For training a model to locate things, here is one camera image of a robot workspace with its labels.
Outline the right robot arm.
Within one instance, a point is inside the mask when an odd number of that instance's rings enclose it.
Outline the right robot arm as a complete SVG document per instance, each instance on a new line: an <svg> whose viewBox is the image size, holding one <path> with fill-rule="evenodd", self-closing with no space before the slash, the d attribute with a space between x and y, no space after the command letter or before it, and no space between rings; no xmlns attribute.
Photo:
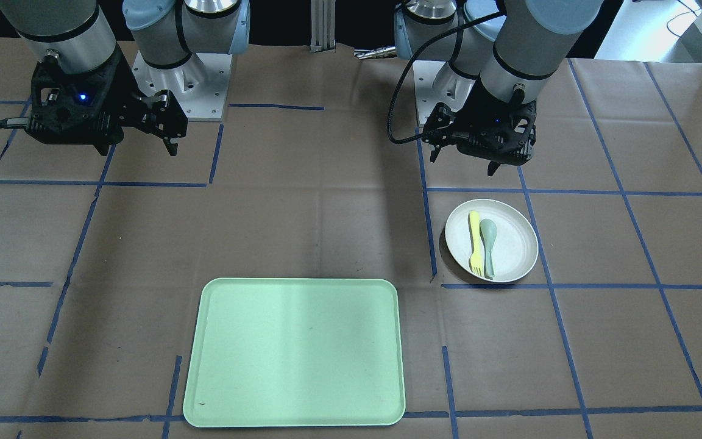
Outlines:
<svg viewBox="0 0 702 439"><path fill-rule="evenodd" d="M47 145L92 145L103 156L131 127L177 154L190 120L216 120L198 102L222 96L220 58L250 41L248 1L125 1L143 66L131 68L96 1L0 1L37 58L31 113L0 122Z"/></svg>

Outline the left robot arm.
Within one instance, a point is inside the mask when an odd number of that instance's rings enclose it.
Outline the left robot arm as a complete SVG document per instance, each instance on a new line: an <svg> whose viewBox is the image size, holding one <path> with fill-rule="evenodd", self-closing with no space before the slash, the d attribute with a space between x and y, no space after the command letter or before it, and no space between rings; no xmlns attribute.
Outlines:
<svg viewBox="0 0 702 439"><path fill-rule="evenodd" d="M454 146L485 159L487 174L523 166L537 142L537 98L594 22L600 1L404 1L394 14L395 49L407 65L388 109L397 145L431 145L431 162ZM400 89L416 61L441 62L461 91L438 98L412 137L393 134Z"/></svg>

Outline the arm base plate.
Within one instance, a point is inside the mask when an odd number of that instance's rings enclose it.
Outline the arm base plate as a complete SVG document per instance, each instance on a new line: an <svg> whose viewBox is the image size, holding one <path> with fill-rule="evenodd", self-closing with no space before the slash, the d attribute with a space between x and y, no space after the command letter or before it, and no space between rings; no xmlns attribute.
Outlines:
<svg viewBox="0 0 702 439"><path fill-rule="evenodd" d="M413 64L418 125L424 127L435 106L451 112L463 108L479 75L458 70L449 62L418 60Z"/></svg>
<svg viewBox="0 0 702 439"><path fill-rule="evenodd" d="M235 58L229 54L192 55L183 66L159 70L137 53L133 75L146 95L168 89L175 95L189 121L223 122Z"/></svg>

